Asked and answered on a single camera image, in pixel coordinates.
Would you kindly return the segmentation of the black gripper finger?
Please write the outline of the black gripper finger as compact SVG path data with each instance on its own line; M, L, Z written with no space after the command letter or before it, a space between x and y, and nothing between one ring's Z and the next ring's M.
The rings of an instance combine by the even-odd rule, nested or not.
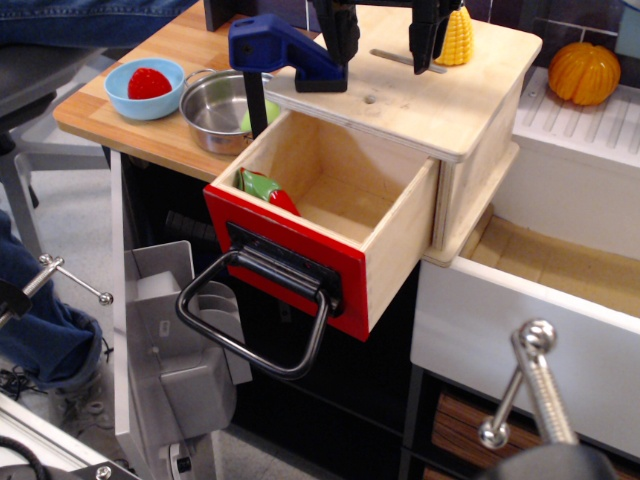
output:
M360 29L352 1L312 1L332 60L346 66L358 51Z
M426 72L442 52L449 17L461 7L457 0L414 0L409 47L415 75Z

